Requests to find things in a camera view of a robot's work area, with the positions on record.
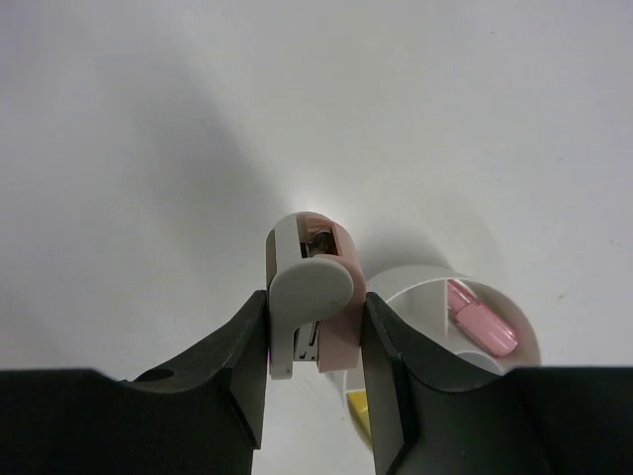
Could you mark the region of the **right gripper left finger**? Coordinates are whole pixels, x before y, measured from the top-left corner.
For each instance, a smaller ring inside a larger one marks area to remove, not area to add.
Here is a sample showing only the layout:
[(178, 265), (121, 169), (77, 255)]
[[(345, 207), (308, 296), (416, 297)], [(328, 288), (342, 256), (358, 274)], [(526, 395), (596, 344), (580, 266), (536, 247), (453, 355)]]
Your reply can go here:
[(222, 327), (132, 381), (92, 369), (1, 375), (5, 474), (248, 474), (262, 441), (268, 311), (255, 292)]

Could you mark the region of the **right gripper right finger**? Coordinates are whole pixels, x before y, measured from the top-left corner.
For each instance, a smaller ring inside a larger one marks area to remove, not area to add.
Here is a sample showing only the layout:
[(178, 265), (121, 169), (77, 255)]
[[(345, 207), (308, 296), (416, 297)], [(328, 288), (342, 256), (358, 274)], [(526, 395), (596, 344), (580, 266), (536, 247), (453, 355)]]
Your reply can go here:
[(379, 474), (632, 470), (628, 367), (527, 367), (497, 376), (369, 293), (363, 369)]

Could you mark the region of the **yellow highlighter pen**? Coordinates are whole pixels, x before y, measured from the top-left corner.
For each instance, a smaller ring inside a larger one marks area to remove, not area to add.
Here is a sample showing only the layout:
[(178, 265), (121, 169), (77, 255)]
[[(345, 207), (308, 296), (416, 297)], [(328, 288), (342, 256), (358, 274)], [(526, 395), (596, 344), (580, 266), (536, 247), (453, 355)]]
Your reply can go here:
[(368, 399), (365, 390), (351, 391), (345, 396), (348, 413), (361, 440), (372, 450), (373, 442), (369, 418)]

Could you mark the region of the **pink highlighter pen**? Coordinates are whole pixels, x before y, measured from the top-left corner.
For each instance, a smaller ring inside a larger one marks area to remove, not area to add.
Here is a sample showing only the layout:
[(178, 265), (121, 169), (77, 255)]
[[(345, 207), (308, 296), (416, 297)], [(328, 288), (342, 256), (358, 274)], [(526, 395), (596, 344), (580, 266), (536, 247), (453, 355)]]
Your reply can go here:
[(473, 344), (493, 357), (505, 357), (518, 346), (514, 329), (461, 282), (446, 282), (448, 315)]

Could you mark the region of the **pink white stapler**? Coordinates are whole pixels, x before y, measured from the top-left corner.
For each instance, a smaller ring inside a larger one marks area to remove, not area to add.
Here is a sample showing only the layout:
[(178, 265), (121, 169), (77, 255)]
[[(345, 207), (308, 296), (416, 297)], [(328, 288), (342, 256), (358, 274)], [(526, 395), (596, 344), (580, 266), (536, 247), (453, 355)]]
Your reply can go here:
[(266, 290), (272, 379), (290, 379), (296, 362), (358, 365), (366, 281), (344, 227), (313, 212), (281, 219), (266, 239)]

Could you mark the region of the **white round divided container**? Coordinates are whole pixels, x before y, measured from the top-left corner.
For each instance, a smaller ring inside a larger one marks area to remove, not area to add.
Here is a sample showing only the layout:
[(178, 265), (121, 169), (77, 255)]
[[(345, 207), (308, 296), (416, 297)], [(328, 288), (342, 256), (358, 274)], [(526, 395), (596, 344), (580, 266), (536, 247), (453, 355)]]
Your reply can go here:
[(541, 353), (504, 293), (441, 267), (372, 277), (356, 367), (334, 371), (353, 425), (382, 472), (414, 462), (473, 472), (543, 455), (533, 393)]

